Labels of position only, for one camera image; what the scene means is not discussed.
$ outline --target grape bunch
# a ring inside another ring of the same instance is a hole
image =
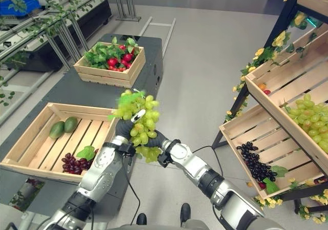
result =
[[[326,153],[328,153],[328,105],[315,104],[309,93],[296,101],[297,109],[286,108],[292,118]]]
[[[259,162],[260,155],[250,152],[258,150],[258,147],[254,147],[253,143],[247,141],[246,144],[238,146],[237,150],[241,150],[242,158],[251,171],[252,177],[258,181],[262,189],[265,188],[265,183],[262,181],[266,177],[268,177],[271,181],[276,181],[275,176],[278,174],[270,170],[271,166]]]
[[[91,167],[94,158],[95,156],[89,161],[85,158],[80,158],[79,160],[76,160],[76,158],[72,156],[71,153],[67,153],[65,157],[61,159],[64,162],[64,172],[80,175],[83,170],[88,170]]]
[[[145,115],[134,124],[130,132],[130,141],[133,142],[135,147],[147,144],[149,138],[156,138],[155,124],[158,122],[159,112],[153,108],[158,105],[159,102],[154,100],[152,95],[145,97],[142,91],[132,92],[131,90],[125,90],[121,94],[118,101],[118,109],[114,111],[115,117],[128,120],[140,110],[144,109],[146,111]],[[136,152],[143,155],[146,158],[146,162],[152,162],[157,161],[157,156],[161,150],[159,148],[137,147]]]

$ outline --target red grapes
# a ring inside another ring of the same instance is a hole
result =
[[[94,157],[89,161],[87,161],[85,158],[80,158],[79,160],[76,160],[76,158],[72,156],[71,153],[67,153],[65,157],[63,157],[61,160],[64,162],[64,172],[80,175],[83,170],[88,170],[91,167],[93,159]]]

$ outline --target metal rack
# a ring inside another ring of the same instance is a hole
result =
[[[307,7],[304,7],[302,5],[299,5],[297,3],[297,0],[287,0],[271,34],[269,35],[268,40],[266,41],[264,48],[270,46],[273,42],[273,40],[283,31],[285,30],[289,24],[291,23],[291,21],[294,19],[296,13],[298,11],[304,12],[305,14],[316,18],[324,23],[328,24],[328,16],[325,16],[323,14],[320,14],[314,10],[311,10]],[[246,100],[246,98],[250,95],[247,85],[244,84],[244,86],[242,87],[241,91],[239,92],[234,104],[232,105],[230,111],[233,115],[233,117],[235,117],[237,111],[239,111],[241,105],[244,103],[244,101]],[[294,138],[293,136],[290,135],[290,137],[299,145],[299,147],[302,148],[302,145],[299,144]],[[219,148],[223,145],[228,144],[226,141],[221,141],[223,138],[223,134],[221,131],[218,132],[217,136],[214,139],[214,142],[212,144],[212,148],[216,149]],[[280,194],[280,197],[282,200],[284,201],[289,201],[289,200],[293,200],[294,204],[295,204],[295,213],[298,213],[298,209],[299,206],[301,205],[301,199],[305,198],[305,197],[309,197],[309,196],[313,196],[313,195],[317,195],[322,193],[322,191],[324,189],[328,188],[328,182],[324,182],[322,184],[318,184],[316,186],[312,186],[312,187],[308,187],[305,189],[299,189],[299,190],[293,190],[293,191],[289,191],[283,194]],[[321,212],[321,211],[328,211],[328,205],[323,205],[323,206],[317,206],[317,207],[309,207],[309,211],[311,213],[314,212]]]

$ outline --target green grapes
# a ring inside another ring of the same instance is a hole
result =
[[[159,120],[159,112],[154,107],[159,106],[159,102],[154,100],[152,95],[145,96],[144,92],[132,92],[125,90],[118,101],[118,109],[114,111],[114,116],[123,120],[131,117],[144,109],[145,115],[134,124],[130,131],[131,142],[136,147],[136,153],[144,156],[146,162],[156,162],[161,149],[158,147],[145,147],[149,138],[156,138],[156,123]]]
[[[296,100],[297,109],[288,109],[292,118],[326,153],[328,153],[328,105],[315,104],[309,93]]]

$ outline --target blue crate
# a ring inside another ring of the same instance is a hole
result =
[[[14,8],[10,8],[8,9],[9,5],[12,4],[11,0],[6,0],[6,1],[2,1],[0,2],[0,15],[1,16],[25,16],[28,13],[30,13],[31,11],[33,11],[34,9],[40,8],[40,4],[38,0],[23,0],[26,3],[26,11],[24,12],[19,12],[19,11],[15,11]]]

